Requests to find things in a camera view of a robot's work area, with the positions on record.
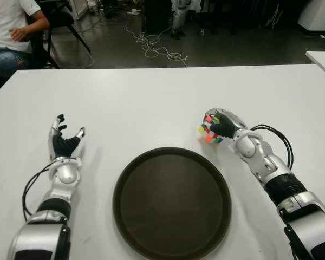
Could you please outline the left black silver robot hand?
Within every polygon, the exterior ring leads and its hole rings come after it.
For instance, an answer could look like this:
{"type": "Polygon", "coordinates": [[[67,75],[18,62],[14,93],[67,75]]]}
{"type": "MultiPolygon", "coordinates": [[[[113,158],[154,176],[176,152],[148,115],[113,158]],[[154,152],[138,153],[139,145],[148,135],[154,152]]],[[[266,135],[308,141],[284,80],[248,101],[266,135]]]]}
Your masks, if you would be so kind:
{"type": "Polygon", "coordinates": [[[49,130],[48,149],[51,161],[59,157],[70,158],[86,133],[86,129],[82,127],[72,138],[64,139],[62,131],[67,128],[67,125],[61,125],[64,121],[64,115],[58,115],[49,130]]]}

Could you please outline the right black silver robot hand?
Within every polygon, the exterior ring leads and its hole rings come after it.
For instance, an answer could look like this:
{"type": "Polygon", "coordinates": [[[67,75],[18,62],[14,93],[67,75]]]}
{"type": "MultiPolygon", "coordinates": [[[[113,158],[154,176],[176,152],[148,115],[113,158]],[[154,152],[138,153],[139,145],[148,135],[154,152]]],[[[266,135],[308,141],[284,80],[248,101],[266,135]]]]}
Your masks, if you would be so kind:
{"type": "Polygon", "coordinates": [[[240,129],[247,125],[235,114],[222,108],[212,108],[205,113],[203,125],[222,138],[233,139],[240,129]]]}

